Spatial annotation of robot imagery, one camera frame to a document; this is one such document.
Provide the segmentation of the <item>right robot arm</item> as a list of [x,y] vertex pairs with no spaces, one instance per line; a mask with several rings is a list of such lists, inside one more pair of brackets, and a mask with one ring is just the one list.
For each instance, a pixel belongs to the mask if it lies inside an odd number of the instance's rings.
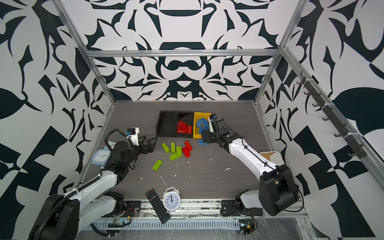
[[232,131],[223,118],[211,115],[209,125],[210,129],[202,133],[203,142],[218,144],[238,158],[259,180],[258,190],[246,190],[236,195],[235,204],[239,211],[258,208],[275,216],[299,201],[302,195],[288,166],[264,158],[245,137]]

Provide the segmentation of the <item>blue lego brick top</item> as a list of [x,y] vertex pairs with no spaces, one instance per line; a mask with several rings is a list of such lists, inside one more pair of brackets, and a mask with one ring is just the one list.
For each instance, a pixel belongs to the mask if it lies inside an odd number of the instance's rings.
[[206,145],[208,145],[208,143],[205,143],[205,142],[203,141],[203,139],[199,139],[199,145],[200,145],[200,146],[206,146]]

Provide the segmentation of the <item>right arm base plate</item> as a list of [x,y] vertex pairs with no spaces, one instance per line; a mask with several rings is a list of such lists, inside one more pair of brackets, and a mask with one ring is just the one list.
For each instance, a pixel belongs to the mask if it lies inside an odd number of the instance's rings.
[[242,209],[235,200],[222,200],[220,214],[223,217],[230,216],[254,216],[260,217],[263,215],[262,208]]

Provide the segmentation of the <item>blue lego brick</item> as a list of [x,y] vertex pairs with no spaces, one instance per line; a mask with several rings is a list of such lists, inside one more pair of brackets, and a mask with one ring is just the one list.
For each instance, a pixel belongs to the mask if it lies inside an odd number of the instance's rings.
[[202,124],[203,124],[202,119],[198,119],[196,127],[200,128],[202,126]]
[[208,145],[208,143],[205,143],[205,142],[203,141],[203,139],[199,139],[199,145],[200,145],[200,146],[206,146],[206,145]]
[[209,121],[206,120],[205,118],[201,118],[201,122],[203,123],[203,126],[204,126],[205,128],[208,128],[208,127],[209,127]]
[[199,134],[202,134],[204,131],[206,131],[207,130],[207,128],[205,128],[205,127],[200,127],[199,128]]

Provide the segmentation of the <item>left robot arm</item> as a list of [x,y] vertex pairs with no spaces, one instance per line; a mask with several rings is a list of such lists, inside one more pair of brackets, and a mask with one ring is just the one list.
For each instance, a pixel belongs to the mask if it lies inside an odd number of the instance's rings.
[[140,155],[152,153],[158,138],[127,136],[113,146],[97,151],[93,162],[102,165],[96,177],[64,195],[49,196],[29,234],[30,240],[73,240],[99,218],[124,212],[124,195],[111,189],[134,170]]

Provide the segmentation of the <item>lone green lego brick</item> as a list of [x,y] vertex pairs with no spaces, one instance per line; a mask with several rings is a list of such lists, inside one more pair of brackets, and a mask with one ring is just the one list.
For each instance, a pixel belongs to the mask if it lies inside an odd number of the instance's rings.
[[162,166],[162,164],[163,164],[163,161],[158,159],[152,166],[152,169],[157,172],[159,168]]

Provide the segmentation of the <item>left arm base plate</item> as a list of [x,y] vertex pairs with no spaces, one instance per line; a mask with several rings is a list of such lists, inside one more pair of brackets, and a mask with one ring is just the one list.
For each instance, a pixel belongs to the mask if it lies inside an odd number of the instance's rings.
[[125,201],[119,213],[112,214],[115,218],[138,217],[141,212],[141,201]]

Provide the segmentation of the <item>red lego brick cluster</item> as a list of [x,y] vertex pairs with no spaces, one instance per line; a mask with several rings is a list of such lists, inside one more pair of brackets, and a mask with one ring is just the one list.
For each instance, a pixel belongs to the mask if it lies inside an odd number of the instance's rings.
[[189,158],[191,156],[191,151],[193,150],[191,144],[189,141],[185,141],[185,147],[182,148],[183,154],[186,158]]

